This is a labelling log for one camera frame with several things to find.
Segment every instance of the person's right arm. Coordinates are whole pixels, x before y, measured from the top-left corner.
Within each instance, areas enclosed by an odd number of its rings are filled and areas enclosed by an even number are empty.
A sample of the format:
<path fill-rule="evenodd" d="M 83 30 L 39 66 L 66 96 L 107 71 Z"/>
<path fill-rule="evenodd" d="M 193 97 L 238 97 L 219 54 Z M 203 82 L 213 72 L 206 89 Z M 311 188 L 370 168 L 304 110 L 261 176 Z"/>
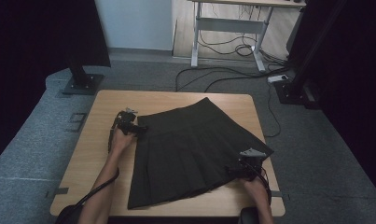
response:
<path fill-rule="evenodd" d="M 253 181 L 240 179 L 248 195 L 252 198 L 258 209 L 258 218 L 260 224 L 273 224 L 272 209 L 270 208 L 267 191 L 262 181 L 256 177 Z"/>

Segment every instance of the desk leg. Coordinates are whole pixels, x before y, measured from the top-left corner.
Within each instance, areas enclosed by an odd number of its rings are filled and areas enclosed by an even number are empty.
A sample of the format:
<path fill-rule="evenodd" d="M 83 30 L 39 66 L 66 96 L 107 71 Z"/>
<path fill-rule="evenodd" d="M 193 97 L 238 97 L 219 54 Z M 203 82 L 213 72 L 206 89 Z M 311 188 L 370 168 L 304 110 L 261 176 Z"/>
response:
<path fill-rule="evenodd" d="M 254 57 L 255 57 L 255 61 L 257 62 L 258 70 L 261 73 L 266 72 L 266 68 L 263 65 L 262 55 L 259 52 L 259 50 L 261 48 L 261 44 L 263 42 L 264 35 L 266 34 L 267 27 L 269 26 L 269 21 L 270 21 L 271 16 L 272 16 L 272 7 L 269 7 L 269 12 L 267 13 L 266 20 L 263 22 L 262 30 L 260 32 L 258 41 L 257 41 L 255 46 L 252 46 L 252 51 L 253 51 L 253 54 L 254 54 Z"/>
<path fill-rule="evenodd" d="M 191 50 L 191 67 L 198 66 L 199 60 L 199 23 L 200 23 L 200 16 L 202 15 L 202 3 L 197 3 L 197 14 L 196 20 L 194 22 L 194 40 L 193 40 L 193 49 Z"/>

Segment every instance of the wooden floor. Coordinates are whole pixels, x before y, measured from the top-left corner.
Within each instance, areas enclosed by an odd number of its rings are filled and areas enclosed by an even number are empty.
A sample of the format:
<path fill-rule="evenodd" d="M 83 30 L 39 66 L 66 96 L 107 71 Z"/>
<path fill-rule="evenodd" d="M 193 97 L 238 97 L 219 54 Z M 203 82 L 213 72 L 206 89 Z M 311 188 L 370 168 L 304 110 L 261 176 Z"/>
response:
<path fill-rule="evenodd" d="M 175 31 L 174 40 L 174 56 L 175 57 L 191 57 L 191 48 L 194 37 L 194 18 L 195 7 L 190 1 L 174 1 L 174 7 L 177 15 L 177 26 Z M 263 21 L 268 13 L 267 7 L 248 7 L 248 6 L 235 6 L 223 4 L 203 4 L 202 16 L 223 19 L 235 20 L 249 20 L 249 15 L 252 11 L 251 20 Z M 262 43 L 262 49 L 266 52 L 285 59 L 288 52 L 286 50 L 286 41 L 292 32 L 293 26 L 299 16 L 298 8 L 280 8 L 276 7 L 272 13 L 270 25 Z M 242 60 L 252 61 L 253 56 L 243 57 L 234 52 L 236 47 L 243 44 L 243 34 L 224 33 L 224 32 L 211 32 L 201 31 L 202 36 L 199 36 L 199 42 L 207 45 L 214 43 L 227 42 L 233 38 L 240 37 L 235 41 L 222 44 L 210 45 L 211 48 L 218 52 L 228 53 L 219 54 L 211 49 L 199 46 L 199 58 L 207 59 L 226 59 L 226 60 Z M 256 38 L 255 35 L 244 35 L 244 43 L 246 45 L 254 45 L 255 40 L 249 38 Z M 250 53 L 249 49 L 241 49 L 242 54 Z"/>

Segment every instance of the black skirt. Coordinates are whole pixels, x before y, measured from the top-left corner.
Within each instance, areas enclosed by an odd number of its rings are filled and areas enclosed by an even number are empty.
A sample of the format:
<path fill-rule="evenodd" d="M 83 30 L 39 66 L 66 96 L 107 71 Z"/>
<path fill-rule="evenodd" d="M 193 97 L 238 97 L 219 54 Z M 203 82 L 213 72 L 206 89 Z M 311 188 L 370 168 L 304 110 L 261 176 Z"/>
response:
<path fill-rule="evenodd" d="M 138 137 L 128 208 L 194 197 L 233 178 L 250 147 L 272 150 L 208 98 L 194 105 L 138 117 L 148 131 Z"/>

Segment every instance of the desk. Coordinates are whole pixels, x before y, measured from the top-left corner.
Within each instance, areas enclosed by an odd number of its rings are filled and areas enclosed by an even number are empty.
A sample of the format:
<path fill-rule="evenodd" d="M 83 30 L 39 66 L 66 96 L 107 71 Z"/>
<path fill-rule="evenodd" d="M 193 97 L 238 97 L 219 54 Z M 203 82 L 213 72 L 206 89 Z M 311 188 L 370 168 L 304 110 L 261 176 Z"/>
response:
<path fill-rule="evenodd" d="M 150 115 L 177 107 L 192 105 L 208 97 L 234 121 L 264 141 L 252 97 L 242 94 L 156 92 L 156 91 L 99 91 L 86 124 L 68 164 L 60 189 L 66 194 L 54 198 L 50 212 L 58 216 L 62 209 L 77 203 L 86 195 L 100 173 L 107 156 L 109 129 L 120 110 L 129 107 L 138 116 Z M 119 163 L 120 176 L 116 180 L 115 196 L 110 216 L 115 217 L 237 217 L 242 208 L 252 202 L 239 181 L 204 193 L 195 198 L 128 210 L 130 184 L 136 144 L 124 152 Z M 277 180 L 270 158 L 264 161 L 272 190 L 278 191 Z M 272 198 L 272 213 L 279 217 L 285 213 L 282 198 Z"/>
<path fill-rule="evenodd" d="M 259 72 L 265 72 L 266 69 L 263 65 L 262 56 L 259 52 L 263 42 L 264 35 L 266 34 L 267 27 L 269 26 L 270 17 L 272 16 L 272 9 L 274 7 L 305 7 L 306 4 L 302 0 L 301 3 L 295 3 L 292 0 L 189 0 L 198 3 L 196 11 L 196 20 L 194 23 L 194 41 L 191 51 L 191 66 L 198 66 L 199 59 L 199 31 L 218 31 L 218 32 L 233 32 L 245 34 L 258 34 L 258 40 L 255 46 L 252 46 L 255 62 L 257 63 Z M 240 21 L 240 20 L 226 20 L 218 18 L 204 18 L 202 17 L 202 3 L 215 3 L 215 4 L 231 4 L 231 5 L 248 5 L 269 7 L 267 17 L 264 21 Z"/>

